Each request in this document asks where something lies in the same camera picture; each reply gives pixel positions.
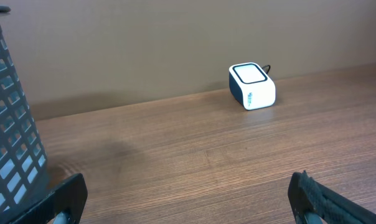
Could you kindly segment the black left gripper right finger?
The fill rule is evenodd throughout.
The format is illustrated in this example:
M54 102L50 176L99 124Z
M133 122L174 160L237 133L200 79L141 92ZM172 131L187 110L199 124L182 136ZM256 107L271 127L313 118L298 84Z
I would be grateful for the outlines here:
M292 174L288 198L296 223L376 223L375 213L316 182L305 171Z

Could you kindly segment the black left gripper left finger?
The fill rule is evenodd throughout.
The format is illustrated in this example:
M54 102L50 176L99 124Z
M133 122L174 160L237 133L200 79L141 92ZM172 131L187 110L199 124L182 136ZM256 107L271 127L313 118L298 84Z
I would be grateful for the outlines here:
M1 215L1 223L48 223L56 220L57 216L63 218L65 223L79 223L87 197L83 175L74 174L27 203L5 211Z

